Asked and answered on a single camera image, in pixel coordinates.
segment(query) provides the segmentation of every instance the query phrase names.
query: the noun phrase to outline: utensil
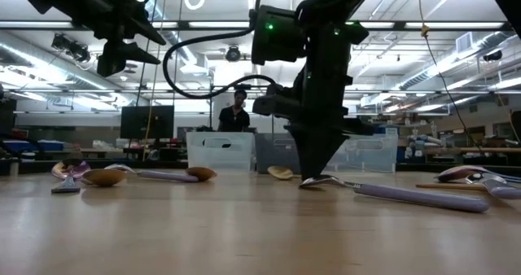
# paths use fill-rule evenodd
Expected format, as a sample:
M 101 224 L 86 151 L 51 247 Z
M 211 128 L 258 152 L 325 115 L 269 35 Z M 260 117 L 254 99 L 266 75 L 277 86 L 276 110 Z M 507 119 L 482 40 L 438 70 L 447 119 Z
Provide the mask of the utensil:
M 61 185 L 51 189 L 50 192 L 52 194 L 66 194 L 66 193 L 78 193 L 81 189 L 76 186 L 76 182 L 74 182 L 74 176 L 69 174 L 65 177 L 65 180 L 61 183 Z
M 442 189 L 442 190 L 478 190 L 487 191 L 481 184 L 467 185 L 467 184 L 449 184 L 449 183 L 437 183 L 437 184 L 420 184 L 416 185 L 417 188 L 421 189 Z
M 136 172 L 132 168 L 123 164 L 113 164 L 107 166 L 105 169 L 115 169 L 122 172 L 131 172 L 137 174 L 139 177 L 150 178 L 161 181 L 180 181 L 180 182 L 202 182 L 207 181 L 217 176 L 217 173 L 210 168 L 193 167 L 185 169 L 185 173 L 178 172 L 157 172 L 143 170 Z
M 53 166 L 50 172 L 54 177 L 64 180 L 69 175 L 72 175 L 74 179 L 81 179 L 83 173 L 89 170 L 90 166 L 81 159 L 66 159 Z
M 87 185 L 113 186 L 126 178 L 125 172 L 115 169 L 93 169 L 83 174 L 81 181 Z
M 281 181 L 288 181 L 293 178 L 293 172 L 289 168 L 282 166 L 270 166 L 268 167 L 268 173 Z
M 436 176 L 436 179 L 440 182 L 456 181 L 459 179 L 464 179 L 475 173 L 490 173 L 492 175 L 501 177 L 509 182 L 521 183 L 521 177 L 507 176 L 504 174 L 492 172 L 492 171 L 482 168 L 480 166 L 473 166 L 473 165 L 462 165 L 462 166 L 449 168 L 449 169 L 441 172 L 440 174 L 438 174 Z
M 475 173 L 465 181 L 469 184 L 482 184 L 491 195 L 499 199 L 521 199 L 521 189 L 508 185 L 505 179 L 491 173 Z
M 489 208 L 488 203 L 483 199 L 469 198 L 453 194 L 427 193 L 391 186 L 365 185 L 356 182 L 341 181 L 340 179 L 329 175 L 323 175 L 319 178 L 308 178 L 300 184 L 300 187 L 308 188 L 319 185 L 340 186 L 353 189 L 357 194 L 467 212 L 485 212 Z

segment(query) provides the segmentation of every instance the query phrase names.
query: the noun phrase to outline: wooden spoon bowl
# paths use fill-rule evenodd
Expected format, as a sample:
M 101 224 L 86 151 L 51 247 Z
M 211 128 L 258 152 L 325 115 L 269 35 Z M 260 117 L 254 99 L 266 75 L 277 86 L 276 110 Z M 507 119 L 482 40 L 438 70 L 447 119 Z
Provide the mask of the wooden spoon bowl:
M 217 173 L 210 168 L 193 167 L 185 169 L 186 174 L 197 177 L 199 181 L 207 181 L 217 176 Z
M 94 169 L 83 174 L 86 184 L 109 187 L 113 186 L 126 178 L 125 172 L 116 169 Z
M 293 178 L 292 170 L 282 166 L 270 166 L 268 167 L 268 173 L 282 181 L 291 180 Z

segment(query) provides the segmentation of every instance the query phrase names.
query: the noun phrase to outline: metal spoon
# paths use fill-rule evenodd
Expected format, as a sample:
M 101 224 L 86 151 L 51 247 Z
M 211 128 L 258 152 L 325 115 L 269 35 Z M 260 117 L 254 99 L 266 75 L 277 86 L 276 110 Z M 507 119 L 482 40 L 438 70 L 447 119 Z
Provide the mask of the metal spoon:
M 499 199 L 521 199 L 521 189 L 508 185 L 506 180 L 487 172 L 475 173 L 465 179 L 469 184 L 483 184 L 488 192 Z
M 342 181 L 337 177 L 329 175 L 322 175 L 317 178 L 308 178 L 305 181 L 302 181 L 300 187 L 309 188 L 320 185 L 339 186 L 353 189 L 357 194 L 453 210 L 485 212 L 489 208 L 488 203 L 483 199 L 469 198 L 453 194 L 427 193 L 391 186 L 365 185 L 356 182 Z

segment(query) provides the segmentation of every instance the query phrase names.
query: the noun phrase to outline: fluorescent light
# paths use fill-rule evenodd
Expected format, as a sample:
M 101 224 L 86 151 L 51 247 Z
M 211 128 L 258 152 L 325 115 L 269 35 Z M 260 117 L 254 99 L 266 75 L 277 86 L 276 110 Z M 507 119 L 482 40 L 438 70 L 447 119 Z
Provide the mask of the fluorescent light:
M 452 83 L 451 85 L 448 85 L 447 86 L 447 89 L 448 90 L 451 90 L 451 89 L 456 89 L 456 88 L 459 88 L 459 87 L 462 87 L 468 83 L 470 83 L 471 80 L 461 80 L 461 81 L 457 81 L 456 83 Z
M 177 28 L 177 22 L 153 22 L 152 27 L 154 28 Z
M 444 106 L 444 104 L 425 105 L 425 106 L 416 108 L 415 111 L 431 111 L 431 110 L 438 109 L 438 108 L 440 108 L 442 106 Z
M 354 22 L 349 21 L 345 24 L 353 24 Z M 393 22 L 360 22 L 360 25 L 362 25 L 365 28 L 392 28 L 394 27 Z
M 393 106 L 387 108 L 387 109 L 385 110 L 385 112 L 393 112 L 393 111 L 397 111 L 397 110 L 400 109 L 400 108 L 401 108 L 401 107 L 400 107 L 400 105 L 398 105 L 398 104 L 397 104 L 397 105 L 393 105 Z
M 84 107 L 90 107 L 98 110 L 114 110 L 114 107 L 112 105 L 90 98 L 74 98 L 73 101 Z
M 191 28 L 248 28 L 250 22 L 188 22 Z
M 426 22 L 427 27 L 436 28 L 500 28 L 504 22 Z M 421 28 L 422 22 L 409 22 L 405 28 Z
M 13 111 L 15 114 L 59 114 L 59 111 Z
M 3 21 L 0 28 L 73 28 L 71 22 Z
M 471 100 L 471 99 L 473 99 L 473 97 L 468 97 L 468 98 L 459 99 L 459 100 L 457 100 L 457 101 L 454 101 L 454 104 L 459 105 L 459 104 L 465 103 L 465 102 L 467 102 L 467 101 L 469 101 L 469 100 Z
M 511 86 L 519 85 L 519 84 L 521 84 L 521 77 L 501 81 L 495 85 L 490 85 L 487 89 L 489 89 L 489 90 L 504 89 L 504 88 L 508 88 Z

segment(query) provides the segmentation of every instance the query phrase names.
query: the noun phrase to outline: table surface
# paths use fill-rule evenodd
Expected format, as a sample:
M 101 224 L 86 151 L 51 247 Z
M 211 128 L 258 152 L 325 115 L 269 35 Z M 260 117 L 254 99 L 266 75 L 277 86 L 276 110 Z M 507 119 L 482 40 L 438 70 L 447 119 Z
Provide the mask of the table surface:
M 350 174 L 414 188 L 432 174 Z M 0 179 L 0 274 L 519 274 L 521 203 L 484 214 L 298 190 L 220 174 L 178 184 L 129 177 L 51 195 L 48 174 Z

